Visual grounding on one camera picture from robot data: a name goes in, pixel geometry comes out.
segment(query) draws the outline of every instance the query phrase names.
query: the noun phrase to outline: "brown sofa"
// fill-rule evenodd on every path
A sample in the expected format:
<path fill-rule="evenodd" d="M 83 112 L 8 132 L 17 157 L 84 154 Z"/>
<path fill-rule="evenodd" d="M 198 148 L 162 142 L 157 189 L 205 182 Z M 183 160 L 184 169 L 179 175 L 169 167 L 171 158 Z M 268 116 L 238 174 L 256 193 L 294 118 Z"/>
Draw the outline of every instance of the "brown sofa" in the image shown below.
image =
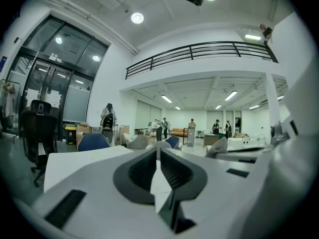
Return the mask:
<path fill-rule="evenodd" d="M 170 131 L 170 135 L 175 135 L 175 136 L 181 136 L 183 137 L 183 128 L 173 128 L 173 130 Z M 185 129 L 185 135 L 188 136 L 188 129 Z"/>

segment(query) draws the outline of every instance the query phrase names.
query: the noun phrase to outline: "white ceiling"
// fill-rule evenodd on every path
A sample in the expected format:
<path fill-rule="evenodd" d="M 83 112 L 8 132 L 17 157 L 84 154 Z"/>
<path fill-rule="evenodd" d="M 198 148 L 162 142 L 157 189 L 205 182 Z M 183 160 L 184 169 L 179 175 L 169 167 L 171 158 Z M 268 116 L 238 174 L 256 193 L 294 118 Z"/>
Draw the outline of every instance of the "white ceiling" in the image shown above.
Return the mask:
<path fill-rule="evenodd" d="M 285 80 L 274 78 L 278 96 L 284 95 L 288 86 Z M 232 92 L 238 93 L 229 101 L 225 98 Z M 210 77 L 193 79 L 133 89 L 137 96 L 142 95 L 167 109 L 175 106 L 186 110 L 215 109 L 245 110 L 260 104 L 267 106 L 266 90 L 262 78 L 259 77 Z M 161 96 L 172 100 L 168 103 Z"/>
<path fill-rule="evenodd" d="M 135 47 L 167 32 L 195 24 L 226 22 L 241 33 L 273 27 L 292 11 L 286 0 L 215 0 L 195 6 L 185 0 L 125 0 L 109 10 L 97 0 L 69 0 L 104 21 Z M 144 21 L 134 24 L 131 14 L 141 12 Z"/>

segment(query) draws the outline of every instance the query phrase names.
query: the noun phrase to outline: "blue chair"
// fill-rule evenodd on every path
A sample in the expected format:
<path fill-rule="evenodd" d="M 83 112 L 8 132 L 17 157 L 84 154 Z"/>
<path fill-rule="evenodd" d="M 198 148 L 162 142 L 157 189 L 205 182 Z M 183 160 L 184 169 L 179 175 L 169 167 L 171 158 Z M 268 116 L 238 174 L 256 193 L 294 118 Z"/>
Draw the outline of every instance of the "blue chair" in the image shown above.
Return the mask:
<path fill-rule="evenodd" d="M 170 146 L 172 147 L 172 149 L 178 149 L 179 138 L 177 136 L 172 135 L 165 142 L 168 142 Z"/>
<path fill-rule="evenodd" d="M 108 141 L 100 133 L 86 133 L 81 138 L 78 151 L 104 149 L 110 147 Z"/>

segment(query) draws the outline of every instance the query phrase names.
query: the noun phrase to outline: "doorway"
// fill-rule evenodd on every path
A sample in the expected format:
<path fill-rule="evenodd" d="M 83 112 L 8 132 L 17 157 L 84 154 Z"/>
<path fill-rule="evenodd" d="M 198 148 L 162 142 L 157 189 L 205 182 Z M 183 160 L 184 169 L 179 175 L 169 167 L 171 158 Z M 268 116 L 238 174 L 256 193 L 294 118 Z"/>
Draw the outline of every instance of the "doorway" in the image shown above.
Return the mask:
<path fill-rule="evenodd" d="M 32 100 L 51 104 L 51 113 L 57 117 L 58 139 L 63 135 L 63 110 L 73 72 L 45 61 L 36 60 L 25 85 L 21 111 L 28 109 Z"/>

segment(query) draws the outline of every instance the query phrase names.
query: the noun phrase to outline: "balcony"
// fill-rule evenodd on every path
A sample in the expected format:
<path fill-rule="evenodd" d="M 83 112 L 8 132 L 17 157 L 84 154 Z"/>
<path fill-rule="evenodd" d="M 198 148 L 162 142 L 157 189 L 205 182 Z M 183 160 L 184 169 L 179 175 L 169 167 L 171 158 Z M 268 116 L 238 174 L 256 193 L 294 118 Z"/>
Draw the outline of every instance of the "balcony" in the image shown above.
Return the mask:
<path fill-rule="evenodd" d="M 250 57 L 278 63 L 267 45 L 235 41 L 203 42 L 171 49 L 144 59 L 126 69 L 125 79 L 168 64 L 207 57 Z"/>

